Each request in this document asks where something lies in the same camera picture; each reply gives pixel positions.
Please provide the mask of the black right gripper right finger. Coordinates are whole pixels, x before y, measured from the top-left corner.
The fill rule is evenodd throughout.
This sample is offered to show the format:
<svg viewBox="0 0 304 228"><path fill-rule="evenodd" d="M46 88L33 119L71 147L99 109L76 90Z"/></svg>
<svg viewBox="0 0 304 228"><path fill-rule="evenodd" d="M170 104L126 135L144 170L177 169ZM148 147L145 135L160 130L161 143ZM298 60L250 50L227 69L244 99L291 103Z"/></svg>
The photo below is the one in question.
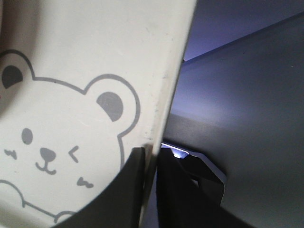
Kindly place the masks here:
<svg viewBox="0 0 304 228"><path fill-rule="evenodd" d="M156 196L161 228L248 228L221 207L223 182L198 157L176 158L162 149L157 160Z"/></svg>

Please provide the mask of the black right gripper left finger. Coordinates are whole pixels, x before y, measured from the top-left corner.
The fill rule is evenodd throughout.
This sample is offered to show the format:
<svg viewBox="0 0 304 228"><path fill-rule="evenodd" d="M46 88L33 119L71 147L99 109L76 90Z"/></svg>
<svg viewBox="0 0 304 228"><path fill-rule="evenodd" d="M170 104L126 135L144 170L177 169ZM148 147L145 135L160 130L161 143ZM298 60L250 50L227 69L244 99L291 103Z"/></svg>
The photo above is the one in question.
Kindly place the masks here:
<svg viewBox="0 0 304 228"><path fill-rule="evenodd" d="M145 149L133 148L124 167L109 186L57 228L137 228L145 174Z"/></svg>

